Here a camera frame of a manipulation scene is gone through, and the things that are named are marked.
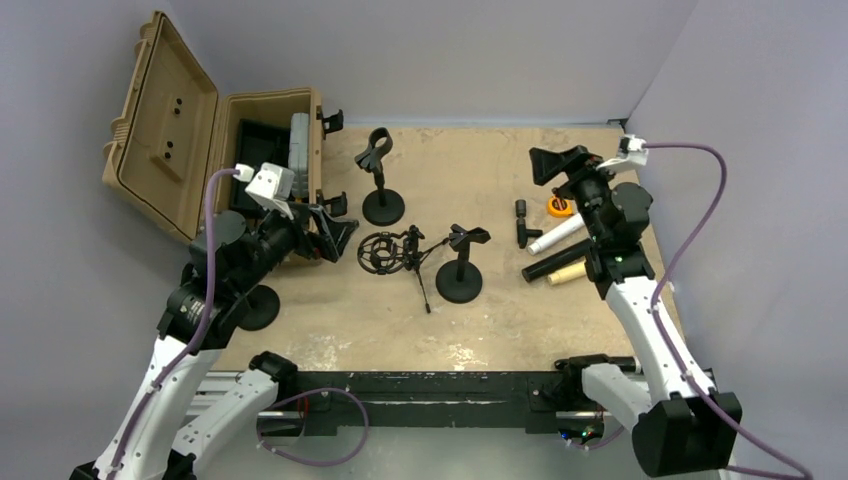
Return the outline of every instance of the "round stand base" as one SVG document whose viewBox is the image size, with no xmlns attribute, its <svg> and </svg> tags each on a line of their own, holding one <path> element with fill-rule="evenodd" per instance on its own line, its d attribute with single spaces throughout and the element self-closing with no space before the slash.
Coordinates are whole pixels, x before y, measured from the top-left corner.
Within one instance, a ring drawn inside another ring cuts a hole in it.
<svg viewBox="0 0 848 480">
<path fill-rule="evenodd" d="M 280 297 L 271 287 L 259 285 L 249 294 L 247 302 L 250 312 L 241 320 L 239 328 L 248 332 L 262 330 L 274 323 L 280 313 Z"/>
<path fill-rule="evenodd" d="M 468 303 L 480 295 L 483 290 L 483 275 L 472 263 L 465 265 L 465 276 L 462 281 L 456 280 L 458 260 L 451 260 L 442 265 L 436 274 L 436 289 L 439 295 L 451 303 Z"/>
<path fill-rule="evenodd" d="M 380 205 L 380 197 L 377 190 L 369 193 L 362 202 L 362 215 L 368 223 L 377 225 L 378 227 L 388 227 L 394 225 L 403 217 L 403 212 L 406 210 L 406 205 L 403 203 L 403 197 L 394 190 L 383 190 L 386 194 L 386 205 Z"/>
</svg>

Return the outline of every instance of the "black tube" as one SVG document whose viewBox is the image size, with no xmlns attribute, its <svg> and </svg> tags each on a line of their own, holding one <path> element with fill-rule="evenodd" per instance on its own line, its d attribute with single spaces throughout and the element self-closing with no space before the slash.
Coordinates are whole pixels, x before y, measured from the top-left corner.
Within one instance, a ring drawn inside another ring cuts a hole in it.
<svg viewBox="0 0 848 480">
<path fill-rule="evenodd" d="M 471 248 L 463 248 L 459 251 L 459 255 L 457 255 L 456 261 L 456 281 L 461 282 L 465 280 L 465 266 L 468 265 L 468 259 L 470 258 Z"/>
<path fill-rule="evenodd" d="M 521 270 L 521 276 L 527 282 L 532 282 L 539 277 L 543 277 L 550 273 L 572 264 L 581 258 L 585 257 L 589 252 L 589 247 L 592 246 L 592 240 L 586 239 L 580 243 L 576 243 L 564 250 L 551 255 L 548 258 L 540 260 L 529 267 Z"/>
<path fill-rule="evenodd" d="M 273 212 L 265 217 L 259 228 L 259 250 L 252 264 L 244 266 L 240 273 L 239 286 L 244 292 L 255 287 L 265 275 L 279 265 L 288 254 L 297 248 L 298 238 L 294 231 L 299 228 L 291 221 Z"/>
<path fill-rule="evenodd" d="M 386 191 L 384 186 L 386 185 L 386 177 L 383 175 L 382 170 L 374 172 L 374 184 L 377 185 L 377 201 L 381 207 L 386 206 Z"/>
<path fill-rule="evenodd" d="M 515 231 L 518 234 L 518 248 L 525 248 L 529 236 L 527 235 L 527 224 L 523 218 L 515 219 Z"/>
</svg>

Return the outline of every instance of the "small black cylinder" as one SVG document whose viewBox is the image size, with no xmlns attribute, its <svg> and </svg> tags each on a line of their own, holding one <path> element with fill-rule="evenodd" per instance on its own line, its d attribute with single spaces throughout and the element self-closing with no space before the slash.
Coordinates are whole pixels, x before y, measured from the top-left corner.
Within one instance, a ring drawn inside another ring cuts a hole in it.
<svg viewBox="0 0 848 480">
<path fill-rule="evenodd" d="M 540 260 L 529 267 L 521 270 L 521 276 L 527 282 L 532 282 L 539 277 L 554 273 L 560 268 L 566 267 L 581 258 L 589 252 L 589 247 L 592 246 L 592 240 L 586 239 L 580 243 L 576 243 L 564 250 L 551 255 L 548 258 Z"/>
<path fill-rule="evenodd" d="M 527 246 L 527 223 L 523 218 L 515 219 L 515 231 L 518 236 L 518 247 L 524 248 Z"/>
<path fill-rule="evenodd" d="M 527 202 L 523 198 L 515 201 L 515 216 L 518 218 L 527 216 Z"/>
</svg>

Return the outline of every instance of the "black tripod stand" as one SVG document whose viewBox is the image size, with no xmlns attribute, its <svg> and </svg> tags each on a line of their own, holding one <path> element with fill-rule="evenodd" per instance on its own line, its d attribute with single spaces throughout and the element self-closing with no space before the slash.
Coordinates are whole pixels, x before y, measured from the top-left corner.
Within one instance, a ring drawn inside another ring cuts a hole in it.
<svg viewBox="0 0 848 480">
<path fill-rule="evenodd" d="M 448 239 L 445 238 L 423 252 L 418 251 L 418 240 L 424 240 L 424 234 L 421 233 L 421 230 L 418 230 L 418 227 L 411 225 L 409 230 L 406 231 L 406 238 L 403 239 L 403 268 L 415 272 L 415 276 L 418 277 L 418 284 L 421 285 L 421 293 L 424 295 L 424 308 L 427 313 L 430 313 L 427 290 L 424 289 L 424 280 L 421 279 L 421 264 L 433 253 L 433 250 L 448 243 Z"/>
<path fill-rule="evenodd" d="M 469 261 L 471 243 L 486 243 L 491 239 L 489 232 L 480 227 L 465 230 L 457 224 L 451 225 L 448 241 L 458 255 L 456 260 L 442 265 L 436 274 L 436 289 L 445 300 L 451 303 L 468 303 L 480 295 L 483 290 L 483 275 Z"/>
<path fill-rule="evenodd" d="M 382 145 L 377 142 L 385 139 Z M 362 215 L 369 223 L 386 227 L 397 223 L 403 217 L 406 205 L 403 197 L 394 190 L 384 188 L 386 177 L 383 175 L 382 158 L 392 151 L 392 136 L 386 128 L 378 128 L 368 136 L 368 147 L 356 156 L 356 164 L 368 173 L 374 174 L 377 190 L 369 193 L 362 202 Z"/>
</svg>

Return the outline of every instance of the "tabletop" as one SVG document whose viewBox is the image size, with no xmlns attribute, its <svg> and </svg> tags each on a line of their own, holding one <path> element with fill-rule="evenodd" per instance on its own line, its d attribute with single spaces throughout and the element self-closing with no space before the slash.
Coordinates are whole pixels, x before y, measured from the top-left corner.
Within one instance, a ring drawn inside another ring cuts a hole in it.
<svg viewBox="0 0 848 480">
<path fill-rule="evenodd" d="M 392 151 L 383 158 L 386 188 L 404 199 L 403 218 L 390 227 L 365 221 L 362 200 L 375 189 L 373 177 L 354 157 L 372 128 L 345 128 L 327 136 L 323 152 L 323 191 L 347 192 L 348 217 L 360 221 L 338 263 L 284 263 L 264 284 L 281 299 L 269 327 L 238 330 L 215 370 L 244 370 L 265 350 L 298 364 L 301 370 L 479 371 L 547 370 L 553 361 L 573 355 L 631 355 L 633 349 L 617 318 L 585 278 L 550 286 L 544 279 L 527 283 L 520 270 L 545 255 L 585 238 L 582 230 L 548 251 L 531 256 L 516 242 L 515 200 L 527 201 L 527 225 L 545 231 L 561 219 L 545 209 L 551 185 L 532 182 L 528 150 L 562 151 L 584 145 L 613 156 L 621 129 L 585 128 L 389 128 Z M 637 181 L 633 172 L 613 183 Z M 437 248 L 421 275 L 432 313 L 424 310 L 414 273 L 371 275 L 360 268 L 356 248 L 367 235 L 401 233 L 416 225 L 427 248 L 458 224 L 482 227 L 491 234 L 472 244 L 470 260 L 483 275 L 483 290 L 467 304 L 442 299 L 436 272 L 456 258 Z M 643 246 L 657 274 L 662 264 L 653 231 Z M 668 292 L 664 301 L 677 321 Z"/>
</svg>

